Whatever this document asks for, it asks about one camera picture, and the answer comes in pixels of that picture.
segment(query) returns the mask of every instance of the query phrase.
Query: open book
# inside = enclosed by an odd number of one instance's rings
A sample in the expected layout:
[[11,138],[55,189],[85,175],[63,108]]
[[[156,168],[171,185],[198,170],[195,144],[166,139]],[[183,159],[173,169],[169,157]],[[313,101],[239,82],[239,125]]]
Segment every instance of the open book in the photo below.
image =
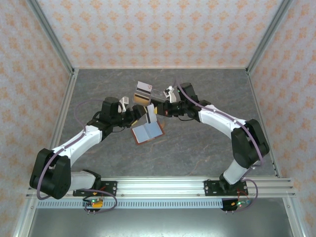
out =
[[164,135],[164,131],[158,121],[135,127],[132,129],[132,133],[138,145]]

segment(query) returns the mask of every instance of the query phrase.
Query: gray marble floor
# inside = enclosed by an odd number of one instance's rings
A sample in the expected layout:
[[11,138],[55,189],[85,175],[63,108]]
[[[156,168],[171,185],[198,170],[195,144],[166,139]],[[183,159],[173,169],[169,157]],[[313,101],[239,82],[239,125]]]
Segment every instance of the gray marble floor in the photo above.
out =
[[[108,96],[132,100],[137,81],[163,90],[173,84],[191,82],[199,99],[235,117],[249,120],[259,116],[245,70],[229,69],[107,69],[79,70],[60,143],[77,134],[74,107],[83,100]],[[89,121],[101,109],[91,102],[79,109],[81,121]],[[110,134],[73,165],[72,171],[90,169],[102,176],[219,176],[233,160],[231,142],[216,129],[196,121],[159,118],[165,135],[136,145],[131,130]],[[270,156],[251,175],[274,175]]]

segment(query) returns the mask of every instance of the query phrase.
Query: metal base plate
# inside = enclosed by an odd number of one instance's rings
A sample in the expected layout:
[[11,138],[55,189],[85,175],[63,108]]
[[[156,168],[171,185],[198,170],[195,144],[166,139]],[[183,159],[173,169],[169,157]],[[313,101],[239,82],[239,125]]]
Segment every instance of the metal base plate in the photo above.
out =
[[234,190],[227,191],[226,193],[224,190],[219,186],[218,180],[206,180],[204,181],[204,191],[205,196],[238,196],[237,190],[244,191],[248,195],[248,187],[246,182],[238,183]]
[[[117,188],[118,188],[118,182],[117,181],[101,181],[101,186],[105,187],[103,191],[108,192],[116,196],[117,194]],[[92,192],[85,192],[80,190],[74,190],[73,196],[74,197],[87,197],[92,195]],[[100,197],[102,194],[97,193],[94,195],[95,197]]]

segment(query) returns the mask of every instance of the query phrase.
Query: purple cable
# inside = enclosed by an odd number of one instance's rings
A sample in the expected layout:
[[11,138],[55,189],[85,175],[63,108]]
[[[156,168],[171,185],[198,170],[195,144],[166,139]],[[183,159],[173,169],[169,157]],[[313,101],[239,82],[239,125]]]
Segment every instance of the purple cable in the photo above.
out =
[[76,105],[75,111],[74,111],[74,116],[75,116],[75,119],[77,120],[77,122],[83,127],[83,133],[82,133],[81,136],[78,137],[76,140],[74,140],[74,141],[72,141],[71,143],[69,143],[68,145],[66,145],[65,148],[62,148],[62,149],[60,149],[59,151],[57,151],[57,152],[49,159],[49,161],[48,161],[47,164],[45,165],[45,167],[44,167],[42,173],[40,174],[39,183],[38,183],[37,191],[36,191],[36,195],[37,195],[37,197],[38,197],[39,200],[45,200],[45,199],[47,199],[47,198],[50,197],[50,195],[47,195],[47,196],[45,196],[45,197],[41,197],[41,196],[40,196],[41,183],[42,183],[42,181],[43,181],[44,175],[45,175],[45,173],[47,172],[47,170],[48,170],[50,164],[54,161],[54,159],[55,159],[62,151],[64,151],[64,150],[67,149],[68,147],[72,146],[73,144],[75,144],[76,142],[78,142],[82,137],[84,137],[86,130],[85,130],[84,124],[83,124],[83,123],[78,119],[78,117],[77,117],[77,109],[78,109],[78,107],[80,107],[81,105],[86,104],[86,103],[88,103],[88,102],[92,102],[92,101],[98,101],[98,102],[101,101],[101,102],[103,102],[103,100],[92,99],[92,100],[85,100],[85,101],[83,101],[83,102],[81,102],[81,103],[79,103],[79,104]]
[[[100,214],[100,213],[104,213],[104,212],[107,212],[107,211],[111,211],[118,205],[117,198],[113,194],[108,193],[106,191],[96,190],[96,189],[80,189],[80,191],[102,193],[102,194],[106,194],[106,195],[114,198],[114,200],[115,200],[114,206],[112,206],[110,208],[107,208],[107,209],[104,209],[104,210],[100,210],[100,211],[94,212],[94,214]],[[87,205],[88,205],[88,203],[85,204],[84,210],[89,214],[90,211],[87,209]]]
[[229,115],[227,115],[227,114],[225,114],[225,113],[223,113],[223,112],[221,112],[221,111],[215,111],[215,110],[213,110],[213,109],[210,109],[210,108],[208,108],[208,107],[205,107],[205,106],[203,106],[203,105],[198,104],[197,102],[195,102],[193,99],[191,99],[191,98],[183,91],[183,89],[182,89],[182,87],[180,86],[180,83],[178,82],[177,79],[175,79],[175,82],[176,82],[176,84],[178,85],[178,88],[179,88],[179,90],[182,92],[182,94],[183,94],[190,102],[192,102],[192,103],[195,104],[196,106],[198,106],[198,107],[200,107],[200,108],[202,108],[202,109],[211,111],[211,112],[213,112],[213,113],[220,114],[220,115],[222,115],[222,116],[228,118],[229,120],[231,120],[231,121],[237,123],[237,124],[247,133],[248,137],[249,137],[250,140],[252,141],[252,144],[254,145],[254,147],[255,147],[255,149],[256,149],[256,151],[257,151],[257,153],[258,153],[259,160],[260,160],[260,165],[263,165],[263,158],[262,158],[262,155],[261,155],[261,153],[260,153],[259,147],[258,147],[258,145],[257,145],[257,143],[256,143],[256,141],[255,141],[255,139],[254,139],[253,136],[251,135],[251,133],[248,131],[248,129],[247,129],[244,125],[242,125],[239,121],[235,120],[234,118],[230,117]]

